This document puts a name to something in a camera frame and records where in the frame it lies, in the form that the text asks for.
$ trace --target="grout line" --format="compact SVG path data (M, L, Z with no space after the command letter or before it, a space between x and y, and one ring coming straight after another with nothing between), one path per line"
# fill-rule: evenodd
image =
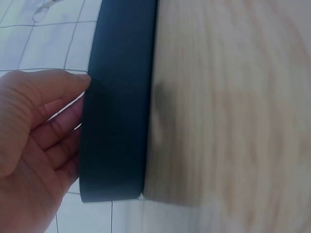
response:
M80 193L74 193L74 192L67 192L69 194L74 194L74 195L79 195L80 196Z
M58 220L57 220L57 214L56 214L56 228L57 228L57 233L59 233L59 230L58 230Z
M14 2L14 0L11 1L10 5L8 6L8 9L6 9L6 11L4 12L2 18L0 19L0 24L2 23L4 17L5 17L6 14L8 13L8 11L9 11L10 7L12 6L13 2Z
M86 2L86 0L83 0L81 9L80 9L80 12L79 12L79 15L78 15L77 23L76 23L76 25L74 26L74 29L73 29L72 37L71 37L71 40L70 40L70 43L69 43L69 47L68 47L68 50L67 50L67 53L66 53L66 58L65 58L65 63L64 63L64 69L65 69L65 67L66 67L66 63L67 63L69 51L70 51L71 44L72 44L72 41L73 41L73 38L74 38L74 33L76 32L76 28L77 28L77 25L78 25L78 21L79 21L79 19L80 19L80 15L81 15L81 13L82 13L82 10L83 10L83 7L84 7L85 2Z
M41 25L31 25L31 24L15 24L9 26L0 26L0 28L11 28L11 27L44 27L44 26L51 26L51 25L58 25L58 24L72 24L72 23L96 23L97 20L86 20L86 21L76 21L76 22L60 22L60 23L47 23Z
M19 63L18 63L18 67L17 67L17 69L19 68L20 63L21 63L21 60L23 59L23 56L24 56L25 50L26 50L26 48L27 48L27 45L28 45L28 42L29 42L29 39L30 39L30 36L31 36L31 34L32 34L33 30L34 30L34 27L32 27L32 28L31 28L31 30L30 30L30 33L29 33L29 36L28 36L28 38L27 38L27 41L26 41L26 44L25 44L25 47L24 47L23 53L21 54L21 57L20 57L20 60L19 60Z
M111 202L111 223L110 223L110 226L111 226L111 233L112 233L112 213L113 213L113 201Z

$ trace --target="wooden board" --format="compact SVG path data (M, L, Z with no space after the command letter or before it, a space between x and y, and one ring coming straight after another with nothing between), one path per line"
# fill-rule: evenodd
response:
M133 232L311 232L310 10L161 0Z

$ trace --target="skin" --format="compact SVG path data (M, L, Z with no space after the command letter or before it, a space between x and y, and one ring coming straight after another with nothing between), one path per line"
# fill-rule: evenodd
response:
M43 233L78 178L87 75L63 70L0 77L0 233Z

